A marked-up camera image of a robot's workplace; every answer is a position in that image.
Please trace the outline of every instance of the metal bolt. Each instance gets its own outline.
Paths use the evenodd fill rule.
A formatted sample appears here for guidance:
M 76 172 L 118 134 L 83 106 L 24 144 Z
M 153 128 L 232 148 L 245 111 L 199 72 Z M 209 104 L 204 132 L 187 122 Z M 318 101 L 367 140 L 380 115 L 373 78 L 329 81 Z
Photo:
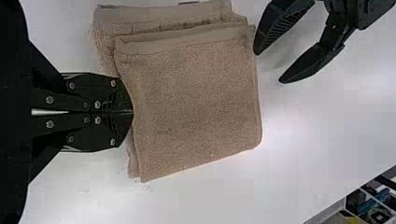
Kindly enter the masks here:
M 96 108 L 96 109 L 99 109 L 100 106 L 101 106 L 100 102 L 99 102 L 99 101 L 96 101 L 96 102 L 95 102 L 95 108 Z
M 74 136 L 73 136 L 73 135 L 70 135 L 70 136 L 67 138 L 67 141 L 68 141 L 69 143 L 74 143 L 74 141 L 75 141 Z
M 96 117 L 95 118 L 95 124 L 100 124 L 100 122 L 102 122 L 100 117 Z
M 74 82 L 69 83 L 69 89 L 73 90 L 76 87 L 76 84 Z
M 90 121 L 91 121 L 90 118 L 88 118 L 88 117 L 84 118 L 84 123 L 89 123 Z
M 47 128 L 51 129 L 55 126 L 55 123 L 53 122 L 53 120 L 49 120 L 46 123 Z
M 47 96 L 46 102 L 47 102 L 47 104 L 52 105 L 53 104 L 53 97 L 52 96 Z

